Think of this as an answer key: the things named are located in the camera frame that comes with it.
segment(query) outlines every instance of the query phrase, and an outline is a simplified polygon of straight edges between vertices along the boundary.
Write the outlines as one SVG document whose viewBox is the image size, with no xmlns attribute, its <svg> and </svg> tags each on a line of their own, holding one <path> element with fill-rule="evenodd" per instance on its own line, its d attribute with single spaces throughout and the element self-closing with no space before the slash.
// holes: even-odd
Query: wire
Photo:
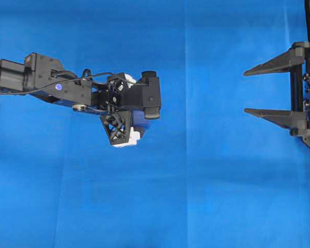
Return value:
<svg viewBox="0 0 310 248">
<path fill-rule="evenodd" d="M 46 89 L 51 88 L 51 87 L 53 87 L 54 85 L 57 85 L 57 84 L 71 83 L 71 82 L 78 81 L 78 80 L 82 80 L 82 79 L 92 79 L 92 78 L 95 78 L 95 77 L 98 77 L 98 76 L 103 76 L 103 75 L 112 75 L 112 76 L 116 77 L 117 79 L 120 79 L 120 80 L 122 80 L 122 81 L 124 81 L 124 82 L 127 82 L 127 83 L 129 83 L 129 84 L 133 84 L 133 85 L 145 85 L 145 86 L 148 86 L 147 84 L 138 84 L 138 83 L 130 82 L 130 81 L 126 80 L 126 79 L 121 78 L 120 76 L 117 76 L 116 74 L 113 74 L 112 72 L 102 72 L 102 73 L 98 73 L 98 74 L 94 74 L 94 75 L 77 77 L 76 79 L 61 80 L 61 81 L 58 81 L 58 82 L 49 84 L 49 85 L 47 85 L 47 86 L 45 86 L 45 87 L 42 87 L 42 88 L 40 88 L 40 89 L 35 89 L 35 90 L 30 90 L 30 91 L 0 92 L 0 96 L 32 94 L 32 93 L 36 93 L 36 92 L 39 92 L 39 91 L 46 90 Z"/>
</svg>

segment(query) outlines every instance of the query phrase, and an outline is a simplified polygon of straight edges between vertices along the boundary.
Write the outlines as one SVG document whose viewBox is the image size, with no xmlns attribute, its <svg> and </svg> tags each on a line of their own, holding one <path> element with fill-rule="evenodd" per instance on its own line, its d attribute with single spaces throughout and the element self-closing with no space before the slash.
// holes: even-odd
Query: end effector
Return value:
<svg viewBox="0 0 310 248">
<path fill-rule="evenodd" d="M 93 78 L 108 75 L 106 83 Z M 125 73 L 92 75 L 85 69 L 81 77 L 64 69 L 58 59 L 31 53 L 24 64 L 0 60 L 0 95 L 32 95 L 47 103 L 99 115 L 116 147 L 135 145 L 145 132 L 145 120 L 160 118 L 160 81 L 154 71 L 145 71 L 136 81 Z M 143 113 L 138 123 L 135 115 Z"/>
</svg>

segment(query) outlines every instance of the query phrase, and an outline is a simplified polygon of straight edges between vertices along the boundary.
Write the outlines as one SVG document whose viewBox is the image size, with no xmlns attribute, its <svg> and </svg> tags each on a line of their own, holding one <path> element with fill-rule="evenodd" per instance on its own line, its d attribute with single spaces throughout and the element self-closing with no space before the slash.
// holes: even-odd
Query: black cable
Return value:
<svg viewBox="0 0 310 248">
<path fill-rule="evenodd" d="M 42 87 L 40 89 L 35 89 L 35 90 L 30 90 L 30 91 L 20 91 L 20 92 L 0 92 L 0 96 L 4 95 L 25 95 L 25 94 L 32 94 L 32 93 L 36 93 L 36 92 L 39 92 L 39 91 L 43 91 L 45 89 L 48 89 L 48 88 L 51 88 L 53 87 L 54 85 L 57 85 L 57 84 L 62 84 L 62 83 L 70 83 L 70 82 L 74 82 L 74 81 L 78 81 L 78 80 L 82 80 L 82 79 L 92 79 L 92 78 L 95 78 L 97 76 L 103 76 L 103 75 L 112 75 L 114 77 L 116 77 L 117 79 L 120 79 L 124 82 L 127 82 L 129 84 L 133 84 L 133 85 L 145 85 L 145 86 L 148 86 L 147 84 L 138 84 L 138 83 L 133 83 L 133 82 L 130 82 L 126 79 L 123 79 L 121 78 L 120 76 L 117 76 L 116 74 L 113 74 L 112 72 L 102 72 L 102 73 L 98 73 L 98 74 L 94 74 L 94 75 L 89 75 L 89 76 L 83 76 L 83 77 L 78 77 L 76 79 L 67 79 L 67 80 L 61 80 L 61 81 L 58 81 L 58 82 L 55 82 L 55 83 L 52 83 L 52 84 L 49 84 L 45 87 Z"/>
<path fill-rule="evenodd" d="M 52 76 L 58 77 L 58 76 L 70 76 L 73 79 L 78 78 L 76 74 L 74 74 L 72 71 L 55 71 L 52 72 Z"/>
</svg>

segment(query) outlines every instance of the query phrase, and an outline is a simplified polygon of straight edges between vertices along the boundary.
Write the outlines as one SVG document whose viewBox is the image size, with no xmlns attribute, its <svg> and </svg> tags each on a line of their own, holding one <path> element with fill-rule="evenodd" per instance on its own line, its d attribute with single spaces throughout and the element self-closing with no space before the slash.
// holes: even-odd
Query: blue fabric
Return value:
<svg viewBox="0 0 310 248">
<path fill-rule="evenodd" d="M 303 1 L 1 1 L 0 59 L 155 70 L 162 118 L 109 146 L 95 116 L 0 97 L 0 247 L 304 247 L 310 150 L 244 107 L 288 74 L 242 72 L 307 39 Z"/>
</svg>

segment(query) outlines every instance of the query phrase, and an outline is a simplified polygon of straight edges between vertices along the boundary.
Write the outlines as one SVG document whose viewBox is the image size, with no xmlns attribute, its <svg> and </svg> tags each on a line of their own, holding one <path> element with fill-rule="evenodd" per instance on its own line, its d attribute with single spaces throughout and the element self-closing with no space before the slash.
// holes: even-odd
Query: blue background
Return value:
<svg viewBox="0 0 310 248">
<path fill-rule="evenodd" d="M 0 1 L 0 59 L 156 70 L 138 146 L 100 120 L 0 97 L 0 247 L 305 247 L 310 150 L 244 107 L 290 108 L 288 74 L 242 72 L 307 40 L 304 1 Z"/>
</svg>

